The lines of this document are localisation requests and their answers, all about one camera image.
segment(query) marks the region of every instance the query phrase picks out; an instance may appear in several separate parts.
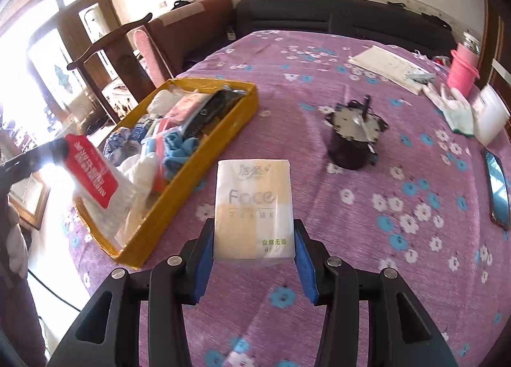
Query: black cable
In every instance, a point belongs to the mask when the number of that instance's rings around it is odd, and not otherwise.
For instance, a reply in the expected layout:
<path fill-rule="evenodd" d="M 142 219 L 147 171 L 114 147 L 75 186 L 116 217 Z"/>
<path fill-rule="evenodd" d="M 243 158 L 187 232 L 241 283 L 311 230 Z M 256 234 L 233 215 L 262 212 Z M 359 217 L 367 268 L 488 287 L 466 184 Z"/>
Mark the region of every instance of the black cable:
<path fill-rule="evenodd" d="M 39 282 L 42 286 L 44 286 L 44 288 L 46 288 L 46 290 L 50 293 L 52 293 L 53 296 L 55 296 L 56 298 L 59 298 L 63 303 L 66 303 L 67 305 L 69 305 L 71 308 L 77 310 L 78 312 L 81 312 L 77 307 L 75 307 L 74 305 L 71 305 L 68 301 L 66 301 L 65 299 L 61 298 L 60 296 L 58 296 L 55 292 L 53 292 L 50 288 L 48 288 L 37 276 L 34 275 L 34 273 L 32 273 L 32 271 L 29 269 L 29 273 L 32 275 L 32 277 L 37 281 Z"/>

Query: phone screen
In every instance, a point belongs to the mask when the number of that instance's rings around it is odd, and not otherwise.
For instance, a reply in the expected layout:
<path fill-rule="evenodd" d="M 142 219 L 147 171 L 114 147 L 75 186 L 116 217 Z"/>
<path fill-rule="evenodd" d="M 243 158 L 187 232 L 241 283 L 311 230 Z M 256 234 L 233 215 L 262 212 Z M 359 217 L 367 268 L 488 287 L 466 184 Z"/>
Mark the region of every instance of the phone screen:
<path fill-rule="evenodd" d="M 490 177 L 491 214 L 500 226 L 509 228 L 509 202 L 502 165 L 488 150 L 484 150 L 484 157 Z"/>

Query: smartphone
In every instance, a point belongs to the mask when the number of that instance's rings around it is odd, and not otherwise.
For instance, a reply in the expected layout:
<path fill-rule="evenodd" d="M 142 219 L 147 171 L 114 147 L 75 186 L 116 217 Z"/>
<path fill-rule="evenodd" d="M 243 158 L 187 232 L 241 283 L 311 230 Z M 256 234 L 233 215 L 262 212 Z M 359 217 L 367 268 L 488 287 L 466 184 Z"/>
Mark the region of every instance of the smartphone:
<path fill-rule="evenodd" d="M 482 154 L 486 164 L 490 191 L 490 219 L 504 230 L 509 230 L 511 228 L 509 201 L 502 163 L 485 148 L 482 150 Z"/>

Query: pink bottle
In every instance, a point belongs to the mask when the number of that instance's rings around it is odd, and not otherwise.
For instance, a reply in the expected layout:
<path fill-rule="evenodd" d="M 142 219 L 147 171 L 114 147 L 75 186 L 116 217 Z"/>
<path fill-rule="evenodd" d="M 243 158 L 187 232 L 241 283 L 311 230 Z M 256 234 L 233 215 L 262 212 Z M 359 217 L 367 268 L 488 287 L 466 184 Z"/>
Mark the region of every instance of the pink bottle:
<path fill-rule="evenodd" d="M 457 50 L 451 51 L 453 60 L 447 86 L 455 87 L 467 98 L 474 80 L 479 79 L 476 69 L 479 62 L 479 42 L 467 32 L 463 35 L 464 40 L 458 44 Z"/>

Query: red label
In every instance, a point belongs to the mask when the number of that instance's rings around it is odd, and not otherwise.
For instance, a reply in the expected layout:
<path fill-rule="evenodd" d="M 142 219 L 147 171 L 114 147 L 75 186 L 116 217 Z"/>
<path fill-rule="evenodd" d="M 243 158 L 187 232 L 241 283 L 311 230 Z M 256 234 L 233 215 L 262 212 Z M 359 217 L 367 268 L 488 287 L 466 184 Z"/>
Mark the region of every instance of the red label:
<path fill-rule="evenodd" d="M 116 178 L 86 136 L 69 134 L 65 140 L 69 145 L 64 161 L 67 170 L 106 209 L 118 187 Z"/>

